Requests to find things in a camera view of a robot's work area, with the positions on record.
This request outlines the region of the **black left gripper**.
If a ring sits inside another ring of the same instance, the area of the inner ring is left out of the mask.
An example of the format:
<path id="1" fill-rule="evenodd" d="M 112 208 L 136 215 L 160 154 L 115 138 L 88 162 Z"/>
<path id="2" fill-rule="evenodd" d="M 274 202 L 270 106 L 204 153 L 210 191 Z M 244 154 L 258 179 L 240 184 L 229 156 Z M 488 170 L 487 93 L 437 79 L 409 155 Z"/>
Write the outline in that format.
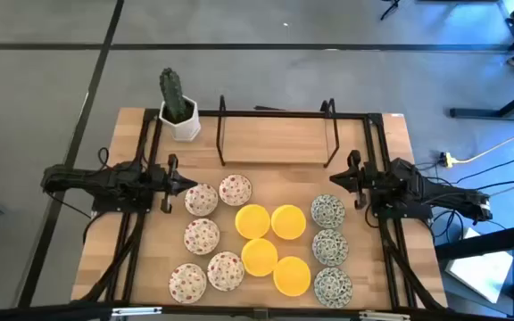
<path id="1" fill-rule="evenodd" d="M 171 153 L 168 157 L 167 167 L 165 169 L 164 177 L 162 179 L 163 197 L 161 200 L 160 210 L 163 213 L 169 214 L 172 211 L 170 197 L 175 194 L 173 192 L 173 183 L 174 183 L 174 174 L 176 172 L 177 166 L 178 166 L 178 157 L 175 153 Z M 190 188 L 197 186 L 196 181 L 189 179 L 187 177 L 184 177 L 183 175 L 181 175 L 179 173 L 177 174 L 177 180 L 179 181 L 180 184 L 182 184 L 178 187 L 177 194 L 180 194 Z"/>

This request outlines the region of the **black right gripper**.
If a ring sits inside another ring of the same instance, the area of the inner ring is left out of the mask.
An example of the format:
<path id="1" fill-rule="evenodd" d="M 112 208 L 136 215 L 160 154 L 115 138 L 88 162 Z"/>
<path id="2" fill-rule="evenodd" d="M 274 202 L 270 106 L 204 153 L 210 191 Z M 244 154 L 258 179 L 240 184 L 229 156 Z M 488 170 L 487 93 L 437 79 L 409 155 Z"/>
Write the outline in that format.
<path id="1" fill-rule="evenodd" d="M 363 190 L 370 189 L 372 186 L 372 181 L 376 175 L 376 165 L 372 161 L 365 161 L 361 164 L 361 153 L 359 150 L 351 150 L 347 164 L 349 165 L 347 170 L 334 174 L 329 179 L 348 193 L 357 193 L 354 207 L 356 210 L 361 210 L 368 203 L 367 196 Z"/>

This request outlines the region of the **red floral bowl green outside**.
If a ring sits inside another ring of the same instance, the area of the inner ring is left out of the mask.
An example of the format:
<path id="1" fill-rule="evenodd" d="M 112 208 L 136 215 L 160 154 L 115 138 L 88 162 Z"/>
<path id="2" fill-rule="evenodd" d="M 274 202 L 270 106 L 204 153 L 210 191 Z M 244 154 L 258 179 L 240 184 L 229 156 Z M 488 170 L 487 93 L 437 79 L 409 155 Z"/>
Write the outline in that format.
<path id="1" fill-rule="evenodd" d="M 182 264 L 171 272 L 169 292 L 178 303 L 192 304 L 199 301 L 206 287 L 206 274 L 194 263 Z"/>
<path id="2" fill-rule="evenodd" d="M 199 218 L 189 223 L 183 237 L 187 250 L 195 255 L 212 252 L 220 241 L 220 230 L 210 219 Z"/>
<path id="3" fill-rule="evenodd" d="M 223 202 L 229 206 L 246 204 L 253 193 L 251 181 L 239 174 L 231 174 L 223 178 L 219 186 L 219 195 Z"/>
<path id="4" fill-rule="evenodd" d="M 219 203 L 217 191 L 208 184 L 199 184 L 187 190 L 186 210 L 197 217 L 206 217 L 214 212 Z"/>
<path id="5" fill-rule="evenodd" d="M 207 277 L 211 285 L 221 292 L 235 290 L 243 281 L 245 267 L 241 259 L 231 251 L 214 255 L 207 267 Z"/>

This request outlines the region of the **blue patterned bowl teal outside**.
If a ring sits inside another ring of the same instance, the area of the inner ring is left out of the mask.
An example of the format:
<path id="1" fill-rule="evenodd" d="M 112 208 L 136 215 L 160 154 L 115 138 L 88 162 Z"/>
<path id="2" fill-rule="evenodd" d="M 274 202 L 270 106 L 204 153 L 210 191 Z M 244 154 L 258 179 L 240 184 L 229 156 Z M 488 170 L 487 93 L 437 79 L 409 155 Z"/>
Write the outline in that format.
<path id="1" fill-rule="evenodd" d="M 344 222 L 345 206 L 332 194 L 321 194 L 311 203 L 311 217 L 323 228 L 337 228 Z"/>
<path id="2" fill-rule="evenodd" d="M 313 291 L 323 306 L 340 309 L 352 299 L 352 281 L 341 269 L 326 267 L 316 274 Z"/>
<path id="3" fill-rule="evenodd" d="M 321 264 L 337 267 L 347 259 L 349 245 L 340 232 L 334 229 L 323 229 L 314 236 L 311 250 Z"/>

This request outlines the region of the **yellow plastic mini bowl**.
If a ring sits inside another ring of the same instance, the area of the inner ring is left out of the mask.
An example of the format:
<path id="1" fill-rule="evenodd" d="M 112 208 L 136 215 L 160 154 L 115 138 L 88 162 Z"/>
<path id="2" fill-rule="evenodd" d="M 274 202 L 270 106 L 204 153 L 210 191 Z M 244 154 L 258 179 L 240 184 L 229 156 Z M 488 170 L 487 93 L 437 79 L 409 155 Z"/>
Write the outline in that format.
<path id="1" fill-rule="evenodd" d="M 298 297 L 309 289 L 311 271 L 304 260 L 295 256 L 284 257 L 273 271 L 273 282 L 285 296 Z"/>
<path id="2" fill-rule="evenodd" d="M 269 213 L 261 205 L 246 205 L 236 213 L 235 227 L 237 232 L 246 239 L 262 238 L 269 232 Z"/>
<path id="3" fill-rule="evenodd" d="M 294 205 L 282 205 L 271 215 L 271 227 L 274 233 L 284 240 L 299 238 L 306 229 L 303 211 Z"/>
<path id="4" fill-rule="evenodd" d="M 241 252 L 245 271 L 251 276 L 267 276 L 278 263 L 276 246 L 262 238 L 247 242 Z"/>

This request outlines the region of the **black metal wooden shelf rack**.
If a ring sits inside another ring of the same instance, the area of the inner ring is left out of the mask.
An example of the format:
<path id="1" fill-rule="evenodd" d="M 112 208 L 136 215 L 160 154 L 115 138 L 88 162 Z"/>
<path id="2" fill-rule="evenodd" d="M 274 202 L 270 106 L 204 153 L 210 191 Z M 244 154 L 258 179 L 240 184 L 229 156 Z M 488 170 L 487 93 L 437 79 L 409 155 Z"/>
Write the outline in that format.
<path id="1" fill-rule="evenodd" d="M 217 111 L 220 163 L 302 164 L 328 167 L 340 147 L 335 101 L 317 113 L 257 106 L 229 111 L 222 96 Z"/>

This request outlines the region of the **green cactus plant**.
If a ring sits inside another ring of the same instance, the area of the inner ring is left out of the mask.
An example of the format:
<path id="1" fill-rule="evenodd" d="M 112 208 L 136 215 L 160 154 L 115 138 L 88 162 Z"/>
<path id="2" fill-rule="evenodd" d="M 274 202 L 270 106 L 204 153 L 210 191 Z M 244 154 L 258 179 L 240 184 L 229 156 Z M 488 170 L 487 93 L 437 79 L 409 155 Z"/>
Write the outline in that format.
<path id="1" fill-rule="evenodd" d="M 182 95 L 179 75 L 165 68 L 160 75 L 160 88 L 166 107 L 166 119 L 178 124 L 187 119 L 187 106 Z"/>

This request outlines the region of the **black front crossbeam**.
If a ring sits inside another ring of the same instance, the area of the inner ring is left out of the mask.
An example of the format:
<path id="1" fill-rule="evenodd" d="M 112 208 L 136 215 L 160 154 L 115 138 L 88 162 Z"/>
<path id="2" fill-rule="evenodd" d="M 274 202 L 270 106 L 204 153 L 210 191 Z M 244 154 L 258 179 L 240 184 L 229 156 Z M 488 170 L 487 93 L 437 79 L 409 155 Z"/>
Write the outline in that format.
<path id="1" fill-rule="evenodd" d="M 162 307 L 157 315 L 228 316 L 253 319 L 253 308 L 201 307 L 201 306 L 135 306 Z M 120 302 L 88 302 L 50 306 L 0 309 L 0 321 L 89 321 L 111 317 L 114 308 L 127 308 Z M 326 317 L 359 320 L 358 309 L 268 309 L 271 317 Z M 514 321 L 513 318 L 464 314 L 449 309 L 428 310 L 400 307 L 392 310 L 374 310 L 410 315 L 411 321 Z"/>

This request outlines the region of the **white flat box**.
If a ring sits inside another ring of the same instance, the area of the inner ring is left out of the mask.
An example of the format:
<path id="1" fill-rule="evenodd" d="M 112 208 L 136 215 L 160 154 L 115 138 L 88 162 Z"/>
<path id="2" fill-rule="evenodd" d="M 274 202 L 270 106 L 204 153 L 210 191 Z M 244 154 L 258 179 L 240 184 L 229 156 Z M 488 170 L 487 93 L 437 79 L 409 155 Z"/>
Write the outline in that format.
<path id="1" fill-rule="evenodd" d="M 445 272 L 491 303 L 496 303 L 512 267 L 513 256 L 497 251 L 450 260 Z"/>

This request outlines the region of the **black stand leg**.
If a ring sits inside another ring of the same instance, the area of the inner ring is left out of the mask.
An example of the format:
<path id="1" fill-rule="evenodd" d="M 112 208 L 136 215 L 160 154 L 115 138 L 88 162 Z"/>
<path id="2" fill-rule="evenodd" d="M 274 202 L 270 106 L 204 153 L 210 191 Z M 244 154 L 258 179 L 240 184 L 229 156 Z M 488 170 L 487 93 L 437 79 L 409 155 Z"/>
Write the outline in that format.
<path id="1" fill-rule="evenodd" d="M 390 14 L 399 8 L 401 0 L 382 0 L 385 3 L 389 3 L 387 9 L 380 15 L 380 20 L 386 19 Z"/>

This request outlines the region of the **black aluminium table frame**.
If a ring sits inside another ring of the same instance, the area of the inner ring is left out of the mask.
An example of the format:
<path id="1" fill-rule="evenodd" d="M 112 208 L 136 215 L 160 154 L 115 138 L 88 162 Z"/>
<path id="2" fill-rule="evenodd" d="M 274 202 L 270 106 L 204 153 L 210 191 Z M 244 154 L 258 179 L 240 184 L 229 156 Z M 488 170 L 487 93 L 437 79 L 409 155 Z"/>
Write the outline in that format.
<path id="1" fill-rule="evenodd" d="M 222 178 L 239 173 L 250 179 L 255 189 L 249 203 L 257 203 L 272 213 L 283 204 L 300 207 L 308 223 L 303 236 L 293 241 L 278 238 L 270 229 L 265 238 L 275 244 L 280 259 L 295 256 L 304 260 L 310 267 L 311 280 L 323 268 L 311 252 L 313 236 L 319 227 L 310 218 L 309 210 L 314 197 L 321 193 L 331 193 L 340 198 L 346 207 L 344 223 L 338 228 L 349 243 L 349 255 L 340 267 L 352 280 L 352 300 L 345 309 L 389 309 L 391 308 L 389 287 L 387 285 L 385 259 L 380 233 L 366 225 L 364 210 L 353 206 L 355 196 L 343 188 L 329 182 L 329 175 L 346 168 L 345 157 L 350 150 L 358 149 L 365 161 L 368 149 L 361 119 L 338 119 L 340 147 L 335 158 L 327 168 L 320 163 L 265 164 L 230 163 L 223 167 L 216 148 L 218 111 L 201 111 L 202 129 L 192 143 L 175 142 L 170 133 L 162 126 L 162 137 L 156 162 L 166 162 L 170 153 L 178 156 L 178 172 L 197 182 L 208 183 L 218 188 Z M 272 121 L 279 136 L 289 136 L 289 128 L 297 127 L 301 132 L 311 132 L 322 141 L 332 140 L 328 149 L 334 150 L 334 130 L 332 121 L 320 118 L 275 118 L 262 115 L 255 117 L 238 116 L 252 111 L 228 111 L 235 116 L 222 118 L 224 137 L 231 142 L 224 143 L 224 155 L 229 147 L 241 144 L 241 125 L 264 126 Z M 137 137 L 141 125 L 139 121 L 145 110 L 123 108 L 114 129 L 111 143 L 112 161 L 125 161 L 133 157 L 137 147 Z M 391 158 L 401 157 L 413 161 L 410 138 L 403 114 L 372 114 L 378 120 L 381 115 L 387 150 Z M 235 229 L 236 208 L 223 202 L 210 215 L 220 228 L 220 243 L 210 254 L 196 256 L 189 252 L 183 243 L 187 225 L 195 218 L 184 208 L 181 194 L 173 203 L 171 214 L 160 211 L 162 196 L 154 197 L 154 209 L 145 218 L 134 276 L 130 302 L 170 306 L 178 304 L 170 296 L 170 275 L 179 265 L 193 262 L 205 271 L 211 257 L 220 251 L 232 251 L 240 255 L 248 242 Z M 71 299 L 80 299 L 98 281 L 113 258 L 115 243 L 118 239 L 122 214 L 104 214 L 88 229 L 86 242 Z M 447 307 L 440 268 L 435 256 L 435 247 L 429 230 L 416 219 L 402 219 L 404 239 L 407 246 L 410 267 L 433 298 Z M 203 297 L 191 306 L 234 307 L 234 308 L 273 308 L 280 309 L 326 309 L 322 306 L 312 285 L 306 293 L 298 297 L 288 297 L 279 292 L 273 282 L 272 273 L 268 276 L 245 275 L 242 283 L 233 291 L 221 292 L 208 285 Z"/>

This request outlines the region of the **silver metal bracket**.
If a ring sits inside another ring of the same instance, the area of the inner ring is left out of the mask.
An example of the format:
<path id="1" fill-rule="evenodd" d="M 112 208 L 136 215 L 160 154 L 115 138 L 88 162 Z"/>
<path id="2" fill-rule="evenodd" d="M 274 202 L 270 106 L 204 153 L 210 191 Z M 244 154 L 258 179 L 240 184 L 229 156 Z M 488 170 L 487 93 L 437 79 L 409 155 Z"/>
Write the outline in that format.
<path id="1" fill-rule="evenodd" d="M 391 312 L 364 310 L 359 313 L 360 321 L 411 321 L 410 315 Z"/>
<path id="2" fill-rule="evenodd" d="M 133 316 L 148 316 L 161 314 L 162 307 L 127 307 L 127 308 L 114 308 L 111 317 L 133 317 Z"/>

